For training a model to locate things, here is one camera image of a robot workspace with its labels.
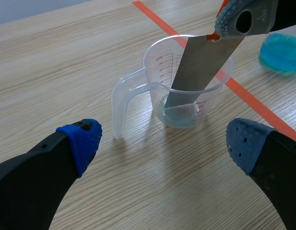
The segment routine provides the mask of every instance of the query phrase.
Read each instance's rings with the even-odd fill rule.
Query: blue container
[[[268,34],[260,50],[262,59],[272,68],[296,71],[296,36]]]

